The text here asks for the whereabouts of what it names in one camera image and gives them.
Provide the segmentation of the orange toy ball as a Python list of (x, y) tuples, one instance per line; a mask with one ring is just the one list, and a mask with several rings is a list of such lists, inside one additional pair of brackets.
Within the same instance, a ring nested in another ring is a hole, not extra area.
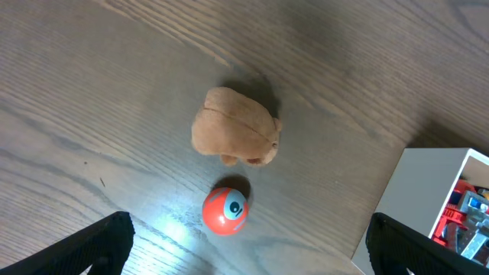
[(202, 205), (202, 219), (210, 231), (217, 235), (235, 235), (243, 229), (248, 218), (249, 205), (236, 189), (214, 189)]

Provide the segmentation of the red toy fire truck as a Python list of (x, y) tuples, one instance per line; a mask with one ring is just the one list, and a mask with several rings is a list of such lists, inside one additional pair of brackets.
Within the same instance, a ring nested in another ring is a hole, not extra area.
[(488, 266), (488, 189), (459, 180), (431, 239), (484, 267)]

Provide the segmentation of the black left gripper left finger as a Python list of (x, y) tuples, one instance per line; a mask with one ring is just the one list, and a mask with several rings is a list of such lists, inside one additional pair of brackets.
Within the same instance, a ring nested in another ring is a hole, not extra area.
[(1, 275), (91, 274), (119, 275), (134, 243), (128, 212), (114, 212), (94, 224), (17, 263)]

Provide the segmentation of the brown plush toy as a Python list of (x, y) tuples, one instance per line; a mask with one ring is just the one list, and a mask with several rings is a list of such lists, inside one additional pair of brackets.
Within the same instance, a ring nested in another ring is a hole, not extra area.
[(202, 155), (218, 155), (226, 166), (241, 161), (262, 167), (277, 155), (282, 124), (260, 103), (227, 87), (210, 89), (191, 128)]

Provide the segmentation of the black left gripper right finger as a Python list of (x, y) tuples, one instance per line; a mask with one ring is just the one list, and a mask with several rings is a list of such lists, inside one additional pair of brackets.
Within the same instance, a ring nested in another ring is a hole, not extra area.
[(365, 244), (375, 275), (488, 275), (488, 269), (376, 212)]

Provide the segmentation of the white cardboard box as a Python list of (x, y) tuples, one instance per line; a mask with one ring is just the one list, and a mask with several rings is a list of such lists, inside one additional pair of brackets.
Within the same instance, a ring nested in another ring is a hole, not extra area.
[[(374, 213), (384, 213), (431, 239), (460, 176), (472, 185), (487, 186), (487, 156), (471, 148), (407, 148)], [(362, 273), (374, 274), (366, 237), (367, 231), (351, 261)]]

